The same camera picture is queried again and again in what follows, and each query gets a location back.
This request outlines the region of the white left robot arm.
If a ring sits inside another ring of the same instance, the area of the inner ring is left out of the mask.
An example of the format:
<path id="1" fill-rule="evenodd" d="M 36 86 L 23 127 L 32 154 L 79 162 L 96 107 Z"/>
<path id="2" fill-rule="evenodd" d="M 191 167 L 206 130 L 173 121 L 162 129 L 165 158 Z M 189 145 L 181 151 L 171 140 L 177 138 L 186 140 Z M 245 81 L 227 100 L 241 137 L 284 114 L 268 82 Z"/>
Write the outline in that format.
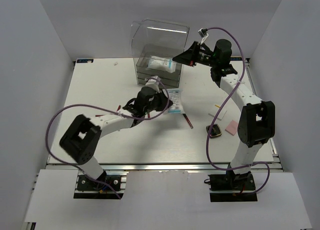
<path id="1" fill-rule="evenodd" d="M 101 189 L 106 183 L 106 172 L 94 157 L 99 140 L 113 132 L 137 126 L 152 111 L 162 112 L 173 104 L 163 91 L 142 87 L 135 98 L 115 114 L 87 118 L 78 115 L 60 139 L 60 147 L 89 176 L 88 183 Z"/>

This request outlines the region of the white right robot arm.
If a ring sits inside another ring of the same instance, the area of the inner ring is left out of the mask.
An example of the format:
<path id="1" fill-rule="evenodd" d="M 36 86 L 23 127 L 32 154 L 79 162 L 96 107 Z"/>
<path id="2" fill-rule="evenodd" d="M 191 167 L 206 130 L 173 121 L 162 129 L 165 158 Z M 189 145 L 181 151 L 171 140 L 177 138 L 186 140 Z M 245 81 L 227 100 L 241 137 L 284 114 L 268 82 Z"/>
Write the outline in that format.
<path id="1" fill-rule="evenodd" d="M 260 148 L 275 134 L 275 105 L 263 101 L 246 85 L 241 83 L 237 71 L 230 64 L 232 44 L 226 39 L 216 42 L 214 50 L 205 44 L 193 42 L 183 53 L 173 57 L 173 61 L 186 66 L 201 64 L 210 67 L 213 82 L 228 94 L 241 111 L 237 134 L 239 146 L 227 169 L 226 184 L 238 189 L 251 171 L 251 166 Z"/>

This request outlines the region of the white blue sachet packet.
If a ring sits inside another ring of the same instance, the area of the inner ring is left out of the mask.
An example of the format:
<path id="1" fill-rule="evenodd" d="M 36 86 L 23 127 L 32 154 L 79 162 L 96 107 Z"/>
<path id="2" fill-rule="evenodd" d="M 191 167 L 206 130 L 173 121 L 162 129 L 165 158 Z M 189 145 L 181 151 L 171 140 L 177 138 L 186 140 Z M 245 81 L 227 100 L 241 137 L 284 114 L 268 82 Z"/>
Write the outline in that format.
<path id="1" fill-rule="evenodd" d="M 176 63 L 171 58 L 151 56 L 148 62 L 149 69 L 173 73 L 176 71 Z"/>
<path id="2" fill-rule="evenodd" d="M 169 99 L 172 101 L 172 105 L 168 108 L 170 114 L 184 114 L 184 108 L 181 98 L 182 90 L 180 88 L 173 88 L 168 90 Z"/>

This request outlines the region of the clear acrylic makeup organizer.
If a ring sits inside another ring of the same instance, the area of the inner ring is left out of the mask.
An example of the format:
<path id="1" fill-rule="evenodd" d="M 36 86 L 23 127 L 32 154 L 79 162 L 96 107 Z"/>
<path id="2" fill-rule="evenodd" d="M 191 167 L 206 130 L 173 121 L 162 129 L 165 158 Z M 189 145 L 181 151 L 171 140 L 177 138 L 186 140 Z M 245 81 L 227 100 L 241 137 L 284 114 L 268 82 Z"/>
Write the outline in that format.
<path id="1" fill-rule="evenodd" d="M 174 62 L 173 57 L 185 50 L 189 30 L 186 25 L 168 21 L 132 22 L 130 46 L 137 84 L 159 76 L 166 88 L 179 87 L 183 66 Z"/>

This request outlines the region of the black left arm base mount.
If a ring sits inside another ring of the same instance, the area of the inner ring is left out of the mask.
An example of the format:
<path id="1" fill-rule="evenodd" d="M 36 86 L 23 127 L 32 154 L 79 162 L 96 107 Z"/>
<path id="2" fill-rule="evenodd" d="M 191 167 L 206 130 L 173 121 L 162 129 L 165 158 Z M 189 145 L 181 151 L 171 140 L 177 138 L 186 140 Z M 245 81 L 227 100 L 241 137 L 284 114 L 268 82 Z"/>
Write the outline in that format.
<path id="1" fill-rule="evenodd" d="M 105 179 L 101 181 L 108 186 L 94 182 L 84 174 L 78 174 L 73 193 L 74 199 L 120 200 L 123 197 L 127 182 L 127 176 L 124 173 L 107 172 Z"/>

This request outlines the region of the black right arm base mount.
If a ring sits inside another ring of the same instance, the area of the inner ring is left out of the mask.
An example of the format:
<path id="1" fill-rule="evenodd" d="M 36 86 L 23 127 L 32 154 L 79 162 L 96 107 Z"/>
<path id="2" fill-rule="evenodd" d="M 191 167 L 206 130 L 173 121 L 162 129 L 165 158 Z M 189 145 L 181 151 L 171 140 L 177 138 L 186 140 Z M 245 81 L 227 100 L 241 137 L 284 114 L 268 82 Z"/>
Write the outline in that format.
<path id="1" fill-rule="evenodd" d="M 209 186 L 211 202 L 257 202 L 258 197 L 252 173 L 235 174 L 226 171 L 224 174 L 211 174 L 204 184 Z"/>

